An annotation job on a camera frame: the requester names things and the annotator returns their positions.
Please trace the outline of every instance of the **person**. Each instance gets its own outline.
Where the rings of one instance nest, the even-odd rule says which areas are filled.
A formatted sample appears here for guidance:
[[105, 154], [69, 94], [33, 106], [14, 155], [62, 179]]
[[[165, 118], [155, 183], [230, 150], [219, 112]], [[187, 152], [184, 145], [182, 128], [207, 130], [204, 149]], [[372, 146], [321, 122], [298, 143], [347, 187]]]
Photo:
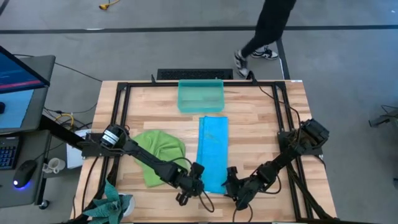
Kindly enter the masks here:
[[296, 0], [265, 0], [259, 19], [257, 21], [254, 37], [241, 49], [234, 53], [234, 61], [241, 77], [249, 74], [248, 61], [253, 58], [274, 60], [278, 54], [268, 45], [282, 37], [287, 19], [294, 7]]

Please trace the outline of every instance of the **blue towel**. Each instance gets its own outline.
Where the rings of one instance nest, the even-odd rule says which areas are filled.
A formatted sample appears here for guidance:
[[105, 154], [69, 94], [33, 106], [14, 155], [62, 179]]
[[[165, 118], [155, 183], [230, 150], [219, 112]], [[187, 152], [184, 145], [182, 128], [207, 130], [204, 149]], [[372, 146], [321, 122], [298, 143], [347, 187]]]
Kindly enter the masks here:
[[33, 90], [0, 94], [0, 102], [6, 105], [4, 113], [0, 114], [0, 128], [21, 127], [32, 95]]
[[197, 163], [205, 167], [202, 181], [205, 191], [225, 194], [221, 186], [226, 180], [228, 166], [228, 118], [208, 117], [199, 119]]

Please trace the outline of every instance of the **black pants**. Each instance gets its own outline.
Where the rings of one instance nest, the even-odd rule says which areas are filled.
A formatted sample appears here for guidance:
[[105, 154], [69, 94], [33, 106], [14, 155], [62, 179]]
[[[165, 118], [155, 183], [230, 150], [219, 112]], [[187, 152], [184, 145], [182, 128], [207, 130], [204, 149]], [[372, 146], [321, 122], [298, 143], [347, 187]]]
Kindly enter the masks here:
[[277, 41], [282, 37], [290, 11], [296, 0], [266, 0], [259, 20], [256, 34], [242, 49], [242, 56], [246, 58], [258, 48]]

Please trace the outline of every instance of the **keyboard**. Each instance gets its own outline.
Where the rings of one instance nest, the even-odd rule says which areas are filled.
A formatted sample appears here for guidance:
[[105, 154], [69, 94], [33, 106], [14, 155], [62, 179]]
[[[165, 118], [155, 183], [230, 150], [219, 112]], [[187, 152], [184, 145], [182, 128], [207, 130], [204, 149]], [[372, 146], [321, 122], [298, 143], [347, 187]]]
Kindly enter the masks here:
[[232, 69], [158, 69], [158, 80], [222, 79], [232, 80]]
[[19, 136], [0, 137], [0, 170], [15, 169], [20, 149]]

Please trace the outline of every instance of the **wooden table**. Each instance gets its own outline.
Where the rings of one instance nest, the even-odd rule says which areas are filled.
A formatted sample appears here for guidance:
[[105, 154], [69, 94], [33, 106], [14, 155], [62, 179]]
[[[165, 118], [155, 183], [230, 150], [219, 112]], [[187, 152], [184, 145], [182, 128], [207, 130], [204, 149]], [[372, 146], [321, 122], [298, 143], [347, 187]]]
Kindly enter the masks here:
[[[117, 81], [103, 82], [93, 121], [93, 131], [102, 133], [111, 120]], [[302, 121], [311, 118], [302, 82], [286, 81], [290, 105], [299, 111]], [[262, 87], [272, 94], [270, 87]], [[247, 177], [260, 164], [273, 160], [279, 154], [276, 133], [279, 130], [273, 99], [254, 86], [226, 86], [224, 88], [225, 108], [222, 113], [210, 116], [227, 116], [228, 166], [238, 168], [238, 177]], [[123, 103], [119, 105], [119, 116]], [[295, 113], [295, 126], [298, 126]], [[131, 89], [126, 124], [131, 136], [150, 129], [161, 129], [181, 139], [186, 145], [186, 157], [195, 161], [197, 154], [199, 117], [203, 114], [181, 114], [177, 108], [177, 87], [134, 87]], [[94, 166], [88, 182], [85, 206], [97, 191], [102, 158]], [[335, 217], [325, 168], [313, 156], [302, 156], [303, 168], [309, 191], [327, 213]], [[94, 158], [88, 158], [81, 170], [76, 191], [76, 215], [81, 213], [81, 200], [88, 171]], [[250, 203], [253, 208], [253, 222], [294, 221], [292, 199], [286, 169], [279, 173], [282, 190], [277, 195], [257, 194]], [[191, 198], [186, 206], [175, 201], [178, 190], [164, 184], [148, 189], [144, 184], [142, 169], [131, 156], [122, 156], [116, 184], [119, 192], [133, 194], [136, 208], [123, 222], [231, 222], [235, 209], [234, 202], [227, 197], [210, 194], [215, 212], [209, 213], [198, 198]], [[269, 191], [278, 189], [275, 183]], [[302, 216], [305, 217], [303, 198], [297, 188]], [[249, 219], [249, 209], [236, 214], [236, 222]]]

